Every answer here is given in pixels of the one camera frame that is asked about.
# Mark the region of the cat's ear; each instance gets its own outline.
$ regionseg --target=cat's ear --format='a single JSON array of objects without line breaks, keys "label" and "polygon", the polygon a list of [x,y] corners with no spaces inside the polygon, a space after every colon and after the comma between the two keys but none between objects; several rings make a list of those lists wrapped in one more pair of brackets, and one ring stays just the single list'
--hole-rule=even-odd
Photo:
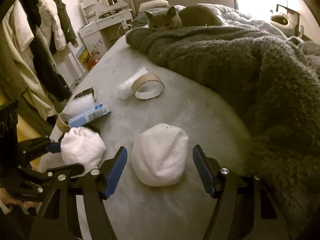
[{"label": "cat's ear", "polygon": [[149,20],[153,18],[153,15],[150,12],[144,11]]},{"label": "cat's ear", "polygon": [[167,12],[167,15],[170,17],[176,16],[176,8],[174,6],[171,6]]}]

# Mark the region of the mattress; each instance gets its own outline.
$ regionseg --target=mattress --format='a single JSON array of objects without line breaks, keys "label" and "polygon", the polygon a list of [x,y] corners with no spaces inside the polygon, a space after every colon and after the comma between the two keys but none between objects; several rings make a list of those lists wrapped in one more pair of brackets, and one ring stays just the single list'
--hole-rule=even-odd
[{"label": "mattress", "polygon": [[[141,67],[160,77],[165,85],[164,92],[150,100],[139,100],[134,96],[126,100],[118,98],[117,84]],[[128,162],[116,192],[104,202],[118,239],[202,239],[216,200],[204,191],[192,161],[192,148],[200,144],[206,155],[216,158],[222,167],[245,175],[251,142],[245,125],[214,91],[154,65],[130,48],[125,37],[102,57],[74,94],[92,86],[98,90],[97,102],[111,108],[110,115],[93,121],[107,148],[102,162],[113,158],[120,146],[128,150]],[[180,127],[189,136],[183,178],[168,187],[142,184],[130,157],[135,137],[158,123]],[[61,135],[55,127],[50,138],[57,140]],[[41,159],[39,170],[62,165],[65,164],[60,153],[47,153]],[[91,239],[82,196],[77,197],[77,204],[83,239]]]}]

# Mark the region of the gray cat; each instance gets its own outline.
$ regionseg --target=gray cat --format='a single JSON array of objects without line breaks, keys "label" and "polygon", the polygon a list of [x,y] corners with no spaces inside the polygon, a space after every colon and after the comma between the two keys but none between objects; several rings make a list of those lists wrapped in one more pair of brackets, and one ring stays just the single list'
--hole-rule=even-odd
[{"label": "gray cat", "polygon": [[151,30],[159,32],[189,26],[221,26],[222,21],[208,7],[196,4],[191,5],[178,14],[176,8],[171,6],[168,10],[147,12],[148,26]]}]

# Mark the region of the cat's face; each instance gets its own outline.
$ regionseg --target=cat's face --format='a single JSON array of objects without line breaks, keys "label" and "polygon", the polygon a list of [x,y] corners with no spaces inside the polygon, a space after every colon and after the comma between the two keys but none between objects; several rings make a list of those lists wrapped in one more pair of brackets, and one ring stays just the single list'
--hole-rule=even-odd
[{"label": "cat's face", "polygon": [[148,26],[155,32],[172,30],[181,27],[181,21],[174,6],[159,12],[147,12]]}]

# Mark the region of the gray fluffy blanket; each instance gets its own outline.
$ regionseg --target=gray fluffy blanket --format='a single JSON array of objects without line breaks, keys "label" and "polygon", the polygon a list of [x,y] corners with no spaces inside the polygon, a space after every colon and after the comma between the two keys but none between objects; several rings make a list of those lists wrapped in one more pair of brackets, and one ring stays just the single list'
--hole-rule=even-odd
[{"label": "gray fluffy blanket", "polygon": [[320,46],[211,26],[158,33],[137,27],[126,40],[234,108],[253,138],[248,172],[270,186],[297,236],[320,203]]}]

